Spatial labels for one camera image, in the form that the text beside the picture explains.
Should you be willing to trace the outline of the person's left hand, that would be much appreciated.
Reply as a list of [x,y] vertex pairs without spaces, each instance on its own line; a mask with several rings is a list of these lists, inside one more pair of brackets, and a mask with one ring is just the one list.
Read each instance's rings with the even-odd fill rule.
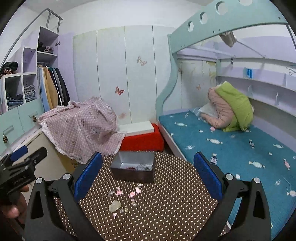
[[28,192],[29,186],[25,185],[20,189],[20,195],[16,204],[10,206],[1,206],[3,215],[8,219],[17,219],[20,224],[24,225],[27,215],[27,202],[25,200],[23,192]]

